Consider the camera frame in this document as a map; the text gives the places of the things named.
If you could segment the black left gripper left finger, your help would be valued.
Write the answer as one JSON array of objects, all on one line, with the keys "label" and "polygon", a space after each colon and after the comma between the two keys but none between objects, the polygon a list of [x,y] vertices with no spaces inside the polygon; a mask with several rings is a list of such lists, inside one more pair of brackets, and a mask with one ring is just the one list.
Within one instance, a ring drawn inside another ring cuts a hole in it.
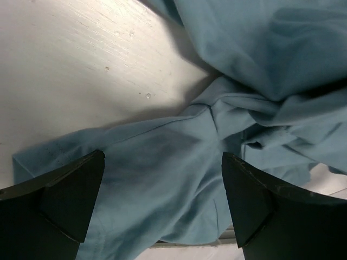
[{"label": "black left gripper left finger", "polygon": [[94,151],[1,190],[1,259],[76,259],[105,168]]}]

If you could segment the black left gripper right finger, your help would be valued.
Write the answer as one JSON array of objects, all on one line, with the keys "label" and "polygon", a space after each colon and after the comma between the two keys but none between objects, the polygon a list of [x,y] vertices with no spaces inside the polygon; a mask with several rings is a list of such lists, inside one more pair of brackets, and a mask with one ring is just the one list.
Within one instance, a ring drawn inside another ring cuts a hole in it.
[{"label": "black left gripper right finger", "polygon": [[227,152],[222,176],[245,259],[346,259],[346,200],[292,185]]}]

